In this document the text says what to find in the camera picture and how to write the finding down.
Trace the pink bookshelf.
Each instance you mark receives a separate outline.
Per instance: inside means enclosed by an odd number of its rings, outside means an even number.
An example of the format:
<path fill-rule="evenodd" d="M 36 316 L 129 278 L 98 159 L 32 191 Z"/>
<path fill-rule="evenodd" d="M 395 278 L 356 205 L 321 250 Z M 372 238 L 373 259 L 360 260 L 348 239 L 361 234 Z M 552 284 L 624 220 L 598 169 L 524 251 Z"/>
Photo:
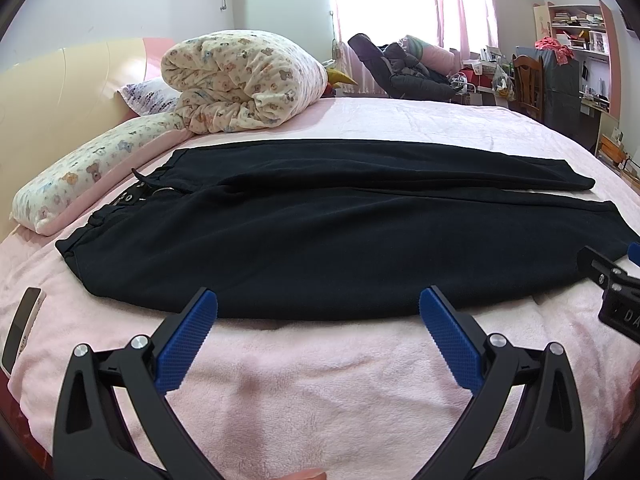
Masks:
<path fill-rule="evenodd" d="M 587 4 L 534 5 L 536 37 L 569 47 L 580 63 L 579 89 L 614 119 L 622 106 L 622 62 L 613 12 L 602 0 Z"/>

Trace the rolled floral quilt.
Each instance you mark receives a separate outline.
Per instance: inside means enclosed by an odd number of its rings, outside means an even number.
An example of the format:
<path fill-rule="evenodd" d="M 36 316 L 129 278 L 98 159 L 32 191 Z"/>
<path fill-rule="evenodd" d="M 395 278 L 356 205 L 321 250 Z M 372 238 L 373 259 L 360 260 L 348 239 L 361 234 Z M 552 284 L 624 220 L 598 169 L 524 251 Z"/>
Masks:
<path fill-rule="evenodd" d="M 319 101 L 326 69 L 273 32 L 220 30 L 179 42 L 160 61 L 180 93 L 175 112 L 195 134 L 276 128 Z"/>

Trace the pink curtain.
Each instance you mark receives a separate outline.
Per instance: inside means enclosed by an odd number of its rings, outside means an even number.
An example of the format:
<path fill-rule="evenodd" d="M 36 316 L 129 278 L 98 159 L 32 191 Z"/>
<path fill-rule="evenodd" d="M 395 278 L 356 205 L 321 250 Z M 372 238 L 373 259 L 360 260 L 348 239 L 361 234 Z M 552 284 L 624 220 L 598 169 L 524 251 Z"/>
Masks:
<path fill-rule="evenodd" d="M 382 96 L 383 89 L 348 40 L 366 35 L 384 49 L 399 44 L 432 72 L 450 77 L 471 53 L 498 44 L 494 0 L 330 0 L 334 58 L 357 81 L 353 96 Z"/>

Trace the wooden chair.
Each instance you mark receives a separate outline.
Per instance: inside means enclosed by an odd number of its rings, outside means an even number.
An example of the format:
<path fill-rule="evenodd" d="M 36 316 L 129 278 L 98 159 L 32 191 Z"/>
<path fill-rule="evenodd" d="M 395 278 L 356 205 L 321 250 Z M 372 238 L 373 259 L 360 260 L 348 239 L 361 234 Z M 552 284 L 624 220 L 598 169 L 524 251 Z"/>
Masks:
<path fill-rule="evenodd" d="M 514 110 L 544 122 L 544 63 L 542 58 L 513 55 Z"/>

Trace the dark desk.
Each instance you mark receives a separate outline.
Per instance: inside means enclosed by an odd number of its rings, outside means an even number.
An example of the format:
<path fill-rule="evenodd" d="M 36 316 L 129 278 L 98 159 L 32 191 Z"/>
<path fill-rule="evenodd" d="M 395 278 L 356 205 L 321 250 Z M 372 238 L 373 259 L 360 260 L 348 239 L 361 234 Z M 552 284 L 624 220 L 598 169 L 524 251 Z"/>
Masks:
<path fill-rule="evenodd" d="M 544 118 L 548 128 L 562 133 L 589 153 L 595 155 L 601 136 L 611 132 L 614 120 L 593 105 L 584 101 L 579 90 L 580 64 L 574 58 L 560 65 L 555 53 L 530 47 L 516 47 L 515 56 L 526 55 L 541 61 L 544 68 Z"/>

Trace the pink bed blanket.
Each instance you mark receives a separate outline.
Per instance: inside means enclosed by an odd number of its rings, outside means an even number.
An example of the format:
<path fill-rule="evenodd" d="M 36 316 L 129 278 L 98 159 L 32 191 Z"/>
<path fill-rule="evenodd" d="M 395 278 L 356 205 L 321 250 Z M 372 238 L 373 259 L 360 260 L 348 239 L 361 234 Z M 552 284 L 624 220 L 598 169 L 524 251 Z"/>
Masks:
<path fill-rule="evenodd" d="M 580 145 L 501 107 L 390 99 L 325 99 L 270 131 L 273 139 L 384 139 L 469 146 L 563 159 L 596 184 L 630 226 L 639 197 Z M 90 296 L 53 240 L 17 229 L 1 245 L 1 323 L 24 291 L 44 300 L 24 353 L 1 390 L 44 446 L 76 344 L 118 348 L 162 316 Z M 566 349 L 586 430 L 586 468 L 628 415 L 639 349 L 598 318 L 590 281 L 479 308 L 477 322 L 519 346 Z M 408 479 L 430 458 L 469 402 L 417 318 L 309 324 L 218 322 L 182 386 L 168 396 L 190 436 L 228 479 L 269 479 L 320 467 L 334 479 Z"/>

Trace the cream headboard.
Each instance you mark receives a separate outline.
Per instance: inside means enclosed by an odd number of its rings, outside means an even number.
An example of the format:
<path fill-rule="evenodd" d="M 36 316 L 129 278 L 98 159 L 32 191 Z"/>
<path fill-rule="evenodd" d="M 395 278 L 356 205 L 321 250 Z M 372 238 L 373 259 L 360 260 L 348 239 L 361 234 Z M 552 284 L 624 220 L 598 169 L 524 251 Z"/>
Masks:
<path fill-rule="evenodd" d="M 134 116 L 118 90 L 157 79 L 171 38 L 66 47 L 1 74 L 1 236 L 14 194 L 81 144 Z"/>

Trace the long floral pillow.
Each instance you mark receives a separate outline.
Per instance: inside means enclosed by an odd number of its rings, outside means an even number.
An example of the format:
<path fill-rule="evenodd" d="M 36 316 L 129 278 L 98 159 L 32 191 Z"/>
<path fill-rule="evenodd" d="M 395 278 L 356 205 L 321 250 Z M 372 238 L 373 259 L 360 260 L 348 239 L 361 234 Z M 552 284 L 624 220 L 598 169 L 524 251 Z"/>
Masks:
<path fill-rule="evenodd" d="M 190 136 L 175 113 L 131 118 L 27 182 L 13 197 L 10 218 L 32 232 L 51 236 L 79 218 L 132 170 Z"/>

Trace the black pants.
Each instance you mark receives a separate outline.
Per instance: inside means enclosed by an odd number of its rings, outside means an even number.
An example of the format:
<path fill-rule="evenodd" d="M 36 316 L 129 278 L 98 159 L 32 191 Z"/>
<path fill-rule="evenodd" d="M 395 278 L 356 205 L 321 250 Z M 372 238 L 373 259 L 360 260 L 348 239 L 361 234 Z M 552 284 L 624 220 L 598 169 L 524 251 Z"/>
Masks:
<path fill-rule="evenodd" d="M 56 247 L 93 295 L 178 312 L 201 288 L 223 318 L 352 321 L 577 282 L 578 252 L 638 235 L 562 159 L 372 140 L 175 151 Z"/>

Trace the purple patterned pillow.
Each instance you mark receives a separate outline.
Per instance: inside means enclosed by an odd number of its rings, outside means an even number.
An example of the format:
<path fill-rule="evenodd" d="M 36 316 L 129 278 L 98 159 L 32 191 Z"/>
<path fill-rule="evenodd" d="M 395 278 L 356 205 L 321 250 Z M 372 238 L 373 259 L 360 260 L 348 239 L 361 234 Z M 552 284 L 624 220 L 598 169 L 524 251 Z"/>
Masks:
<path fill-rule="evenodd" d="M 118 93 L 138 116 L 172 112 L 180 98 L 180 92 L 169 87 L 163 79 L 125 84 Z"/>

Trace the yellow plush toy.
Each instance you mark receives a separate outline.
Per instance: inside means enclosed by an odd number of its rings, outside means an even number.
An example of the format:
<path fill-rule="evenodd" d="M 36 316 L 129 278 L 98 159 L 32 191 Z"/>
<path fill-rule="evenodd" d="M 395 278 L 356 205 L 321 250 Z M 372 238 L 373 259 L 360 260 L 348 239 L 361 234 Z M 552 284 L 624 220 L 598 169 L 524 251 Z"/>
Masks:
<path fill-rule="evenodd" d="M 341 84 L 354 87 L 358 86 L 358 82 L 354 81 L 352 77 L 349 77 L 333 66 L 326 66 L 326 88 L 322 96 L 324 98 L 333 98 L 336 96 L 337 88 Z"/>

